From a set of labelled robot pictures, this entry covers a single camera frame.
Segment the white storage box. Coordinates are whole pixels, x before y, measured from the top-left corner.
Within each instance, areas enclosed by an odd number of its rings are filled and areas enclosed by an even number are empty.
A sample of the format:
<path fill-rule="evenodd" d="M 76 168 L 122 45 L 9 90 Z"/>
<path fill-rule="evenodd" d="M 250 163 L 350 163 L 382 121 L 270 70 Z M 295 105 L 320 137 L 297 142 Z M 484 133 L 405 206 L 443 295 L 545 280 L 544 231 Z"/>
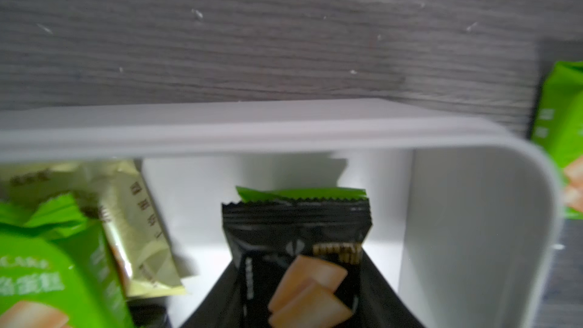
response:
<path fill-rule="evenodd" d="M 195 312 L 231 257 L 238 186 L 360 188 L 364 250 L 428 327 L 530 327 L 563 224 L 560 183 L 528 141 L 482 118 L 385 100 L 88 106 L 1 114 L 1 161 L 138 159 Z"/>

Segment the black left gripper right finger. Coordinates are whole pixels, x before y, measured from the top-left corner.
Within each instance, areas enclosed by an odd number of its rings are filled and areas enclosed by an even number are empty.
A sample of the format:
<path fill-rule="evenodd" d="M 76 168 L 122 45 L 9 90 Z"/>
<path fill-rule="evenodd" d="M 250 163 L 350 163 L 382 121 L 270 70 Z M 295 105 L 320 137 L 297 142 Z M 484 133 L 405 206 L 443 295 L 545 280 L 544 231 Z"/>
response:
<path fill-rule="evenodd" d="M 362 255 L 360 292 L 353 327 L 424 328 L 366 252 Z"/>

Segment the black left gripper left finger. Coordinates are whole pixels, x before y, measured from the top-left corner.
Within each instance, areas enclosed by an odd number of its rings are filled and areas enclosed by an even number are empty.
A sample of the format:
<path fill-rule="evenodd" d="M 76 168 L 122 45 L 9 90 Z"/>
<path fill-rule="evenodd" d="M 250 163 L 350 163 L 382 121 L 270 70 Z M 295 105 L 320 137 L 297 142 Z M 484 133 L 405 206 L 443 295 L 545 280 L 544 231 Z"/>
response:
<path fill-rule="evenodd" d="M 186 328 L 240 328 L 241 283 L 230 263 L 194 313 L 182 324 Z"/>

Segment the green cookie packet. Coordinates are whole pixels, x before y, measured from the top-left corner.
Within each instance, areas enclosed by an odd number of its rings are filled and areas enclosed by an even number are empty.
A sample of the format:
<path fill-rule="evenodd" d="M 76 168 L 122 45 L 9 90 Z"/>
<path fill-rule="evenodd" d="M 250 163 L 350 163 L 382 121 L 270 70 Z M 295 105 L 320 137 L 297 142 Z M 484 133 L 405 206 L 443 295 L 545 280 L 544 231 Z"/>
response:
<path fill-rule="evenodd" d="M 566 217 L 582 218 L 582 63 L 556 62 L 543 82 L 531 140 L 553 161 Z"/>
<path fill-rule="evenodd" d="M 70 194 L 1 204 L 1 325 L 134 325 L 102 224 Z"/>

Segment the pale yellow cookie packet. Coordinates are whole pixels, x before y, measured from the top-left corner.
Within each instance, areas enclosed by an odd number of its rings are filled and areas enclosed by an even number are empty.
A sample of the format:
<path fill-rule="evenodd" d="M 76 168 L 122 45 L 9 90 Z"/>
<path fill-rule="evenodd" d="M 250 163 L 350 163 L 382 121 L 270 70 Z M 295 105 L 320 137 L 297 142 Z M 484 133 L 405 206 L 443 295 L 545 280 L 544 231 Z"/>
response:
<path fill-rule="evenodd" d="M 101 220 L 129 299 L 186 292 L 155 203 L 132 159 L 3 165 L 1 185 L 10 200 L 27 207 L 72 194 L 88 217 Z"/>

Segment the green cookie packet hidden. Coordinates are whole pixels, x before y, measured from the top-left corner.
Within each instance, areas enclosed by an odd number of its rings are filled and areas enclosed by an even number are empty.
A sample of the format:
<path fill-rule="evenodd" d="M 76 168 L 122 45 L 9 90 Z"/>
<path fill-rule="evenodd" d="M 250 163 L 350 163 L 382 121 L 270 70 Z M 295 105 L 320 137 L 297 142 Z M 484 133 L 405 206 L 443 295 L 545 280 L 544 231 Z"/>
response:
<path fill-rule="evenodd" d="M 242 202 L 260 202 L 273 200 L 367 200 L 367 192 L 357 188 L 301 188 L 275 191 L 259 191 L 252 188 L 236 187 Z"/>

